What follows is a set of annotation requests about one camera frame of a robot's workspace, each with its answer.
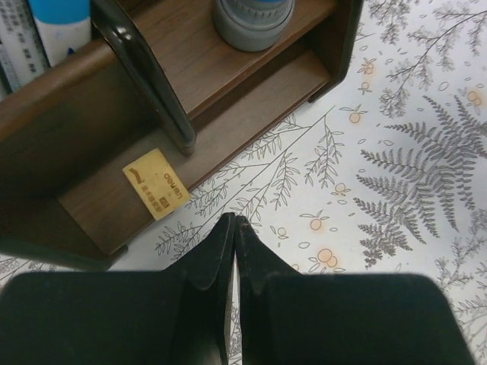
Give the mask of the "grey blue glue stick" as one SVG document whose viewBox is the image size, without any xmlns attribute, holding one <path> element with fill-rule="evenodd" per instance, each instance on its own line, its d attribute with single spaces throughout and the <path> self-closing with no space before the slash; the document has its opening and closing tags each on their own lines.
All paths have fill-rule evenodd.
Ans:
<svg viewBox="0 0 487 365">
<path fill-rule="evenodd" d="M 295 2 L 216 0 L 212 18 L 218 35 L 244 52 L 260 52 L 273 46 L 294 13 Z"/>
</svg>

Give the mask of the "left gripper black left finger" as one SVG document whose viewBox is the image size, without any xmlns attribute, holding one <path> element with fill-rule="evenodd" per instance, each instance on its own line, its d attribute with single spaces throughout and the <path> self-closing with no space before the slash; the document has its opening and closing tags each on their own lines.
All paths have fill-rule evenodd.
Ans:
<svg viewBox="0 0 487 365">
<path fill-rule="evenodd" d="M 236 217 L 162 271 L 45 272 L 1 292 L 3 364 L 226 364 Z"/>
</svg>

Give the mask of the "small yellow eraser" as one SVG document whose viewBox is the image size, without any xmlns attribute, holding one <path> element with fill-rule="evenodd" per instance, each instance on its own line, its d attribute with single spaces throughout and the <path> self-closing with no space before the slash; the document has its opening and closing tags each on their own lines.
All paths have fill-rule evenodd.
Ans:
<svg viewBox="0 0 487 365">
<path fill-rule="evenodd" d="M 156 221 L 190 200 L 190 193 L 158 148 L 129 163 L 123 173 Z"/>
</svg>

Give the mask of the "blue pen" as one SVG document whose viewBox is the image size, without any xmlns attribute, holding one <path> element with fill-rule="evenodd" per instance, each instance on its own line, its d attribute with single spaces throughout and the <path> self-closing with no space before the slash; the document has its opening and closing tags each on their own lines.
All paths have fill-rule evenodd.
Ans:
<svg viewBox="0 0 487 365">
<path fill-rule="evenodd" d="M 1 64 L 13 92 L 49 68 L 27 1 L 1 1 Z"/>
</svg>

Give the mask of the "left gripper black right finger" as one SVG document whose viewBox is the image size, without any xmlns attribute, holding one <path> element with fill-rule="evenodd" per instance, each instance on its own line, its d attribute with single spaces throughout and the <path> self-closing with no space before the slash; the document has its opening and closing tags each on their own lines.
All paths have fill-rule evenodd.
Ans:
<svg viewBox="0 0 487 365">
<path fill-rule="evenodd" d="M 415 274 L 305 275 L 237 217 L 245 364 L 471 364 L 446 297 Z"/>
</svg>

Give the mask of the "blue capped white marker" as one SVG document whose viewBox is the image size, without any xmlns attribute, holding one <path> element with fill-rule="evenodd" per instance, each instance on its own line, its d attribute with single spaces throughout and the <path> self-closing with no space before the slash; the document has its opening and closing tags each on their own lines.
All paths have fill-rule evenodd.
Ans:
<svg viewBox="0 0 487 365">
<path fill-rule="evenodd" d="M 30 0 L 28 4 L 51 67 L 91 41 L 89 0 Z"/>
</svg>

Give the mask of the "brown wooden desk organizer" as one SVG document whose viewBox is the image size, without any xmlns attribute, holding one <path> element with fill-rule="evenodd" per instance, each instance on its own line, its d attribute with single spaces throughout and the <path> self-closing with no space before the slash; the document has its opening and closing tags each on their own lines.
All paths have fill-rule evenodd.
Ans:
<svg viewBox="0 0 487 365">
<path fill-rule="evenodd" d="M 214 1 L 95 1 L 96 38 L 1 103 L 1 252 L 109 268 L 154 217 L 123 173 L 158 149 L 191 189 L 346 76 L 360 1 L 298 1 L 261 52 Z"/>
</svg>

